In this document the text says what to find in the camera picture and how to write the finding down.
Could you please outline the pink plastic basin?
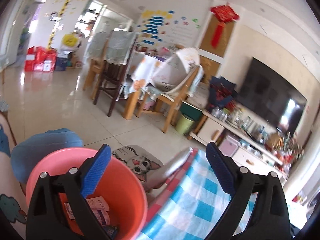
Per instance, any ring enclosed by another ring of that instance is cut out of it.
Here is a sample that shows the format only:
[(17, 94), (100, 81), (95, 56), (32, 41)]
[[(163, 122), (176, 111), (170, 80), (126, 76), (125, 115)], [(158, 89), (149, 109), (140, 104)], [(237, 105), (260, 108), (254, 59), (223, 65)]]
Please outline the pink plastic basin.
[[(65, 174), (73, 167), (79, 168), (87, 158), (93, 157), (98, 151), (74, 147), (58, 150), (44, 157), (32, 170), (27, 182), (28, 207), (40, 175), (44, 173), (50, 176)], [(86, 199), (94, 197), (103, 197), (109, 205), (110, 224), (117, 229), (116, 239), (135, 239), (138, 236), (148, 211), (145, 191), (133, 172), (112, 154), (111, 161), (95, 192)], [(60, 200), (69, 226), (74, 232), (81, 233), (64, 193), (60, 194)], [(104, 230), (110, 239), (110, 231)]]

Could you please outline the white printed paper leaflet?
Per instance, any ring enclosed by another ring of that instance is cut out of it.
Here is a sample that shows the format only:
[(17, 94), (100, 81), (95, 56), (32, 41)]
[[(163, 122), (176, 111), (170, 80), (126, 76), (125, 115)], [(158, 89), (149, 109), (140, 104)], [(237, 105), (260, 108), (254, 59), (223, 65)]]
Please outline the white printed paper leaflet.
[(110, 225), (110, 217), (108, 211), (110, 210), (109, 205), (103, 197), (94, 197), (86, 199), (92, 212), (95, 214), (96, 219), (102, 226)]

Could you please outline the cream TV cabinet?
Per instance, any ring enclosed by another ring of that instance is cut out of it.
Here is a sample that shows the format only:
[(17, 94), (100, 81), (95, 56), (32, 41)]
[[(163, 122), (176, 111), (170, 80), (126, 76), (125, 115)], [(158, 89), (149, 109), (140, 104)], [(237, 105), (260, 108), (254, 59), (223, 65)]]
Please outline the cream TV cabinet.
[(214, 142), (224, 155), (253, 173), (267, 175), (269, 172), (276, 172), (283, 184), (288, 179), (288, 175), (279, 169), (283, 162), (275, 155), (206, 110), (202, 111), (199, 123), (190, 131), (188, 139), (195, 139), (205, 146)]

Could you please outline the blue checkered tablecloth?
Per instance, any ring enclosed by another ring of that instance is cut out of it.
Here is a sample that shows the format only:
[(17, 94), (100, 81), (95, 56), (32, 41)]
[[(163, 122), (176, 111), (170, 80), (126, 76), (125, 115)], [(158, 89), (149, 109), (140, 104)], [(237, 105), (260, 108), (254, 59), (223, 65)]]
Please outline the blue checkered tablecloth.
[(231, 197), (224, 193), (205, 152), (194, 150), (152, 202), (138, 239), (204, 239)]

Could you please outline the pink storage box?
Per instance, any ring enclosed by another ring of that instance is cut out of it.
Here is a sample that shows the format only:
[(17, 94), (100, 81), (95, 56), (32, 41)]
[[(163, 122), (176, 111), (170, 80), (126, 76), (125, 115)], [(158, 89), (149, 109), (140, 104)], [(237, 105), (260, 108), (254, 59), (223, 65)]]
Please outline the pink storage box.
[(219, 145), (219, 150), (225, 156), (232, 157), (240, 146), (240, 141), (230, 135), (226, 135)]

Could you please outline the cat print floor mat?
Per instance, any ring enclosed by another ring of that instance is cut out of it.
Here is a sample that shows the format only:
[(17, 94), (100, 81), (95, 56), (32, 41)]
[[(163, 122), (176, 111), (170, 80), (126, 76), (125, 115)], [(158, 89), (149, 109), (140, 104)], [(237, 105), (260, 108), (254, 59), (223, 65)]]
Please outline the cat print floor mat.
[(112, 152), (112, 155), (123, 162), (143, 183), (148, 180), (148, 174), (163, 166), (163, 163), (151, 153), (138, 145), (127, 145)]

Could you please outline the green waste bin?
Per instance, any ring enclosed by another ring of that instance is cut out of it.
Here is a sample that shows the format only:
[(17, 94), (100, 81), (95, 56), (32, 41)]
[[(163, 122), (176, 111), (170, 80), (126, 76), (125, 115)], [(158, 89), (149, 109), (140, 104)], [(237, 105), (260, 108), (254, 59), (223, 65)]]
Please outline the green waste bin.
[(190, 118), (189, 116), (180, 114), (178, 121), (176, 122), (175, 129), (178, 134), (185, 135), (190, 131), (194, 122), (195, 120)]

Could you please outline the black flat television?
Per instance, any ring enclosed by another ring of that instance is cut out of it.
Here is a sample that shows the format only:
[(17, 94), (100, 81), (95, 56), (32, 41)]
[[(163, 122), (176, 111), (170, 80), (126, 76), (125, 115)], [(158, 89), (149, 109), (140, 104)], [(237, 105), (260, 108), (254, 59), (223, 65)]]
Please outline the black flat television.
[(252, 58), (236, 100), (278, 131), (293, 135), (307, 99), (280, 74)]

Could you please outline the dark wrapped flower bouquet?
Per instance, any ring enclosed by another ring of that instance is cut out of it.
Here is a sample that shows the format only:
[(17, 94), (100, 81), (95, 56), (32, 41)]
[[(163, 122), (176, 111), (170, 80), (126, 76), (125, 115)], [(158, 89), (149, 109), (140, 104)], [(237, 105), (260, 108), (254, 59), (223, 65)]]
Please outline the dark wrapped flower bouquet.
[(209, 83), (208, 111), (212, 111), (215, 107), (233, 111), (235, 109), (235, 91), (236, 84), (228, 81), (223, 76), (212, 76)]

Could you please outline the light wooden chair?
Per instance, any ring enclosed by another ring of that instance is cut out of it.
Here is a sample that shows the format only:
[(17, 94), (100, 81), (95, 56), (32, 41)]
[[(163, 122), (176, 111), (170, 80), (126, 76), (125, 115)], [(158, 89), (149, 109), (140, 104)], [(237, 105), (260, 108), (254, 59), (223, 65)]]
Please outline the light wooden chair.
[(149, 109), (144, 109), (146, 105), (146, 101), (151, 98), (151, 95), (145, 93), (143, 100), (140, 102), (140, 106), (138, 107), (138, 111), (136, 113), (136, 117), (140, 117), (143, 113), (145, 114), (153, 114), (153, 115), (163, 115), (161, 111), (163, 104), (169, 106), (169, 110), (167, 113), (167, 117), (162, 128), (163, 133), (167, 133), (170, 124), (173, 119), (177, 115), (177, 107), (180, 105), (182, 100), (187, 97), (187, 92), (191, 88), (192, 82), (195, 80), (196, 75), (200, 71), (200, 65), (196, 65), (191, 72), (188, 74), (187, 79), (181, 83), (180, 88), (177, 89), (176, 92), (170, 93), (162, 93), (156, 98), (156, 103), (154, 107)]

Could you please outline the red gift boxes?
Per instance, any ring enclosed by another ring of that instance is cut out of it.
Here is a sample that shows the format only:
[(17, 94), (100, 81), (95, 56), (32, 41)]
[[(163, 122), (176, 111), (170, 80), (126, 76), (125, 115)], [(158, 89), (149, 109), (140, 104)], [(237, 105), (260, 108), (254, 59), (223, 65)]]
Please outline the red gift boxes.
[(25, 72), (53, 72), (57, 58), (56, 49), (30, 47), (24, 63)]

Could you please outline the dining table with cloth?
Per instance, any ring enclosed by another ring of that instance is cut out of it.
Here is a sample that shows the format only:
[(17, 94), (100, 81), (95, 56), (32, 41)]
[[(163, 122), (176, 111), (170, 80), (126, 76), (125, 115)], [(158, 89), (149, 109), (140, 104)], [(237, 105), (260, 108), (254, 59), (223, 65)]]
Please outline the dining table with cloth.
[(124, 99), (126, 100), (123, 118), (130, 120), (136, 109), (141, 92), (151, 82), (157, 68), (163, 63), (154, 56), (134, 52), (129, 64), (128, 78), (124, 83)]

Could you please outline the dark wooden chair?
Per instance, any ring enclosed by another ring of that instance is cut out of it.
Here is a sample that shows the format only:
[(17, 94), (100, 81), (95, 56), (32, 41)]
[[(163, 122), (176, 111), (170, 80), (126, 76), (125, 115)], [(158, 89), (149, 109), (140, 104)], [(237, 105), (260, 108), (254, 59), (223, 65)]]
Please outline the dark wooden chair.
[(93, 99), (96, 105), (100, 93), (103, 92), (110, 97), (108, 117), (112, 115), (116, 102), (124, 99), (122, 93), (138, 36), (138, 32), (118, 30), (113, 31), (108, 39), (104, 55), (105, 65), (99, 75), (97, 92)]

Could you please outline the red Chinese knot ornament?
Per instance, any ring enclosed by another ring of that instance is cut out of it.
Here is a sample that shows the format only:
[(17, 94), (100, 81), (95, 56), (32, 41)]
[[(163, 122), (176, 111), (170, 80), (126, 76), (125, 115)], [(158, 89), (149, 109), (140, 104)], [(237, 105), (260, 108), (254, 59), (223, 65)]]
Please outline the red Chinese knot ornament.
[(234, 11), (234, 9), (227, 2), (223, 5), (211, 7), (210, 12), (215, 16), (218, 21), (217, 27), (212, 36), (211, 45), (216, 48), (219, 44), (223, 30), (227, 23), (237, 21), (240, 16)]

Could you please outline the giraffe height wall sticker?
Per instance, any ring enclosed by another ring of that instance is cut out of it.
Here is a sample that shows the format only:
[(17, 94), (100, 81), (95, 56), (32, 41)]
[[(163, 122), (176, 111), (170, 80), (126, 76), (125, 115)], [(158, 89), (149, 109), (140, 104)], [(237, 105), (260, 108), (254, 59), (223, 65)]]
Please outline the giraffe height wall sticker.
[(54, 23), (54, 27), (50, 33), (50, 36), (49, 36), (49, 41), (48, 41), (48, 45), (47, 45), (47, 49), (52, 49), (52, 43), (53, 43), (53, 39), (56, 35), (56, 31), (58, 29), (58, 26), (60, 24), (60, 21), (62, 19), (62, 16), (63, 14), (65, 13), (65, 10), (67, 8), (67, 5), (68, 3), (70, 2), (71, 0), (65, 0), (64, 3), (63, 3), (63, 6), (61, 8), (61, 10), (58, 12), (57, 16), (55, 16), (54, 18), (52, 18), (52, 20), (55, 22)]

